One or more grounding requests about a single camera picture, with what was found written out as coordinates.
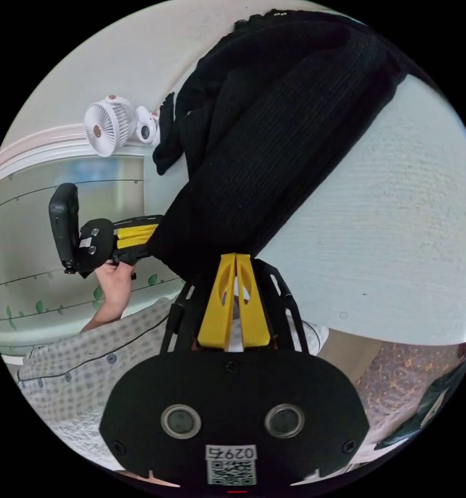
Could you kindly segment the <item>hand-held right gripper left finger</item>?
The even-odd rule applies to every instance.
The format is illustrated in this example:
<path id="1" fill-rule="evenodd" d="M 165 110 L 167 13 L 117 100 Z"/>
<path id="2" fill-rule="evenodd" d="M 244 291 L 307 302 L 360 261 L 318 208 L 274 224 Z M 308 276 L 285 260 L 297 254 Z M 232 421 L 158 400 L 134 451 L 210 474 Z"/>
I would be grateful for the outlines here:
<path id="1" fill-rule="evenodd" d="M 234 253 L 221 256 L 197 336 L 198 344 L 203 348 L 229 347 L 234 309 L 235 261 Z"/>

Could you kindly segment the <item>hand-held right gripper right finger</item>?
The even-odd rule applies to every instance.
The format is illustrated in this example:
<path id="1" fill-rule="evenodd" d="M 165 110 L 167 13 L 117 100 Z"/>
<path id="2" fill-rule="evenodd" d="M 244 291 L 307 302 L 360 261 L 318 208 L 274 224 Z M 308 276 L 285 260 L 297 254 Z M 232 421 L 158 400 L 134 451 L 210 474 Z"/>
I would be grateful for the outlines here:
<path id="1" fill-rule="evenodd" d="M 271 343 L 271 334 L 249 255 L 236 255 L 236 273 L 243 348 L 267 347 Z"/>

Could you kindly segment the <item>person's left hand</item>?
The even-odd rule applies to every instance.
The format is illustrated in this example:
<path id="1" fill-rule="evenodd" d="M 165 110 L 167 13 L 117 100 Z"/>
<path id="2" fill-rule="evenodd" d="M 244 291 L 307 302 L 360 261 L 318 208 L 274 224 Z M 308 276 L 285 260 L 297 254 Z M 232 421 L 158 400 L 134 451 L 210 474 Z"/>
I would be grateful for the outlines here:
<path id="1" fill-rule="evenodd" d="M 126 309 L 132 290 L 135 267 L 126 263 L 105 262 L 95 274 L 105 298 L 105 307 L 110 312 L 122 314 Z"/>

